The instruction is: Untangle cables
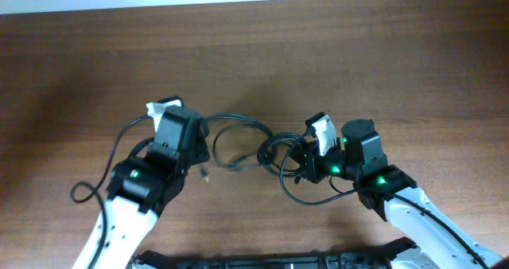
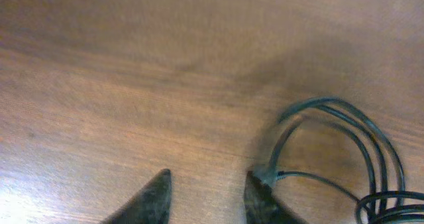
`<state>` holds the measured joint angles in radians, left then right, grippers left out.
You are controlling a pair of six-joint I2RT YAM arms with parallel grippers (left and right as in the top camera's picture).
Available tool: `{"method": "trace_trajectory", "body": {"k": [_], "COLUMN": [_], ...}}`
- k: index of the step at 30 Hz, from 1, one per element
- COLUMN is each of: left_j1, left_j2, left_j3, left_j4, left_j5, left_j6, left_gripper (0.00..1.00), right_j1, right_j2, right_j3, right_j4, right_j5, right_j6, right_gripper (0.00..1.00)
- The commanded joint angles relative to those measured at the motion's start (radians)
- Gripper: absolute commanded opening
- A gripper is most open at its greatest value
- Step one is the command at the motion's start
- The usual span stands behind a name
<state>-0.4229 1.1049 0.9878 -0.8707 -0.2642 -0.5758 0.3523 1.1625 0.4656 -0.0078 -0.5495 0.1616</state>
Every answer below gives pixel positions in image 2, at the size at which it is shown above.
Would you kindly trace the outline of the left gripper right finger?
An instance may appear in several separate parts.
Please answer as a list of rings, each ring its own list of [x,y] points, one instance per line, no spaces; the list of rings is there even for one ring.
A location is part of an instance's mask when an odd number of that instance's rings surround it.
[[[246,174],[244,208],[247,224],[307,224],[288,207],[276,199],[272,189],[254,176]]]

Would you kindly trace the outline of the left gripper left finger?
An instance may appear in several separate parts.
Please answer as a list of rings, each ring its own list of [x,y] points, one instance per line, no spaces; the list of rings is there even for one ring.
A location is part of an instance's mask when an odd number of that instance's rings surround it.
[[[167,224],[172,202],[172,173],[165,168],[101,224]]]

